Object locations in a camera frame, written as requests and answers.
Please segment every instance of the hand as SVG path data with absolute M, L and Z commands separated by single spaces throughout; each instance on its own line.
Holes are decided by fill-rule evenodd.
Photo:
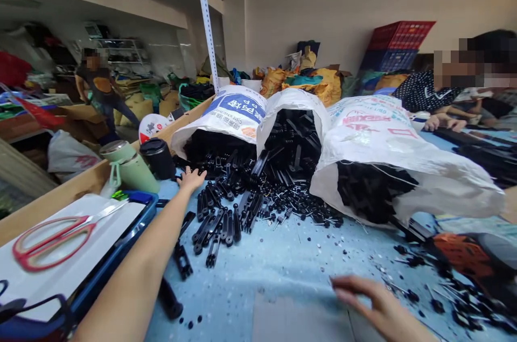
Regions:
M 455 118 L 447 120 L 447 129 L 452 129 L 454 132 L 461 132 L 466 125 L 467 122 L 465 120 L 457 120 Z
M 388 342 L 436 342 L 436 338 L 381 283 L 359 276 L 331 278 L 332 288 L 343 303 L 368 319 Z M 372 308 L 356 295 L 372 300 Z
M 181 179 L 177 179 L 180 190 L 186 190 L 192 194 L 205 181 L 206 170 L 199 174 L 198 169 L 190 171 L 190 167 L 185 167 L 185 172 L 181 173 Z
M 429 117 L 429 119 L 425 122 L 424 129 L 428 131 L 435 131 L 440 126 L 440 120 L 436 115 L 432 115 Z

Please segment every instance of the scissors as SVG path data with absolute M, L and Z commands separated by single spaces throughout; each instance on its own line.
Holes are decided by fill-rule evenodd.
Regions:
M 106 207 L 103 211 L 96 215 L 83 215 L 78 217 L 63 217 L 57 218 L 54 220 L 42 222 L 39 225 L 34 226 L 33 228 L 26 231 L 22 234 L 18 240 L 16 240 L 15 244 L 12 246 L 12 254 L 15 257 L 18 264 L 22 266 L 28 272 L 39 272 L 42 270 L 53 268 L 66 260 L 72 257 L 82 246 L 88 241 L 90 238 L 93 229 L 97 225 L 101 219 L 106 218 L 107 216 L 113 214 L 121 207 L 125 206 L 128 203 L 128 200 L 124 200 L 115 205 L 110 205 Z M 57 233 L 51 234 L 49 237 L 44 238 L 39 241 L 37 244 L 24 247 L 24 242 L 31 234 L 36 233 L 37 231 L 46 228 L 49 225 L 56 224 L 57 222 L 66 222 L 70 221 L 71 224 L 65 227 L 64 229 L 58 231 Z M 86 234 L 84 240 L 78 245 L 78 247 L 73 250 L 71 253 L 67 254 L 65 257 L 57 261 L 53 261 L 47 264 L 38 264 L 38 259 L 43 256 L 53 252 L 59 246 L 61 246 L 64 242 L 70 241 L 73 238 L 76 238 L 79 235 Z

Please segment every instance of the black cup lid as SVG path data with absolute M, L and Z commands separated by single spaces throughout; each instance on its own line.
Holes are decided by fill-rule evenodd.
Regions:
M 142 155 L 155 155 L 157 153 L 163 152 L 165 149 L 168 149 L 167 143 L 158 138 L 153 137 L 152 139 L 147 140 L 140 146 L 140 153 Z

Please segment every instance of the red scissors handle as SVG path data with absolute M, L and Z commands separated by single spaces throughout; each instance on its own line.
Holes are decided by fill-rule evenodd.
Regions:
M 96 226 L 96 223 L 87 224 L 83 227 L 74 230 L 78 226 L 84 224 L 90 216 L 85 215 L 83 217 L 64 217 L 64 218 L 58 218 L 55 220 L 43 222 L 42 224 L 36 225 L 33 228 L 29 229 L 27 232 L 22 234 L 18 240 L 16 240 L 15 244 L 12 247 L 12 253 L 15 257 L 15 259 L 18 261 L 18 263 L 27 271 L 29 272 L 38 272 L 42 271 L 48 268 L 55 267 L 56 265 L 68 260 L 70 257 L 72 257 L 90 238 L 93 229 Z M 41 228 L 55 224 L 56 222 L 63 222 L 63 221 L 72 221 L 71 225 L 68 225 L 64 229 L 60 230 L 59 232 L 41 240 L 36 245 L 33 245 L 30 248 L 23 248 L 23 242 L 27 239 L 27 237 L 34 232 L 40 230 Z M 36 264 L 37 259 L 42 256 L 43 254 L 47 254 L 52 252 L 54 249 L 62 245 L 64 242 L 71 240 L 72 238 L 77 237 L 78 235 L 85 234 L 85 239 L 79 244 L 79 246 L 63 257 L 62 259 L 59 259 L 53 263 L 45 264 L 45 265 L 39 265 Z

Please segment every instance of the black polka dot shirt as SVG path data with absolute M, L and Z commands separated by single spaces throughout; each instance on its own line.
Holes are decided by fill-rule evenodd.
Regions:
M 428 111 L 452 104 L 464 88 L 449 87 L 435 91 L 434 71 L 414 73 L 393 92 L 393 97 L 402 100 L 402 107 L 412 113 Z

